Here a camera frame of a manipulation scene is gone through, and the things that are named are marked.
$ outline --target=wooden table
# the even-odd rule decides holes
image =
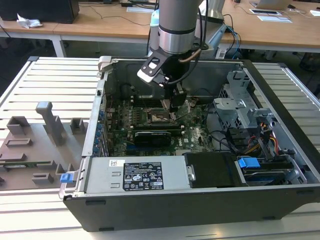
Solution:
[[[223,14],[232,15],[233,27],[240,34],[241,47],[244,49],[320,52],[320,17],[310,13],[320,4],[294,1],[292,5],[306,13],[302,15],[289,9],[282,12],[281,17],[291,19],[292,23],[261,21],[257,15],[251,15],[249,9],[253,9],[253,6],[249,0],[241,0],[238,4],[226,0]],[[225,16],[225,22],[231,26],[229,16]],[[220,46],[230,46],[232,41],[231,33],[226,33]]]
[[[22,28],[15,21],[5,21],[2,25],[15,38],[52,40],[57,57],[66,56],[63,40],[147,42],[150,13],[127,12],[127,8],[120,5],[79,5],[80,12],[73,24],[44,22],[43,27],[32,29]],[[319,4],[295,1],[293,5],[304,10],[306,14],[301,15],[287,9],[287,13],[283,15],[288,15],[292,23],[261,21],[249,11],[253,8],[249,0],[241,0],[241,3],[225,0],[223,13],[232,15],[234,29],[241,35],[241,47],[244,49],[319,53],[320,17],[313,17],[309,13]],[[229,16],[225,16],[225,22],[231,25]],[[0,37],[6,37],[1,29]],[[221,40],[220,49],[229,48],[232,41],[232,35],[226,33]]]

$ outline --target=aluminum extrusion table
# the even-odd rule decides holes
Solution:
[[[275,94],[320,151],[320,103],[287,68],[276,63],[254,64]],[[40,57],[28,61],[0,98],[0,140],[11,116],[42,122],[38,101],[52,101],[62,122],[89,120],[98,82],[98,59]],[[261,96],[257,96],[265,105]],[[281,220],[201,226],[86,232],[58,197],[58,189],[0,191],[0,238],[142,240],[142,239],[273,239],[320,238],[320,203],[300,207]]]

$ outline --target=motherboard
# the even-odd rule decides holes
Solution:
[[[181,156],[210,152],[206,104],[187,99],[177,112],[166,111],[160,100],[119,100],[106,108],[109,155]]]

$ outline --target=circuit board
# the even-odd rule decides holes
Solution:
[[[160,101],[144,100],[143,104],[131,101],[115,102],[113,114],[108,119],[110,155],[121,156],[180,156],[187,152],[210,152],[212,140],[204,125],[205,104],[197,105],[188,99],[175,113],[168,113]],[[169,146],[137,147],[135,133],[169,132]]]

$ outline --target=power supply label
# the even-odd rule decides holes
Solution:
[[[164,189],[161,162],[135,162],[123,165],[125,191]]]

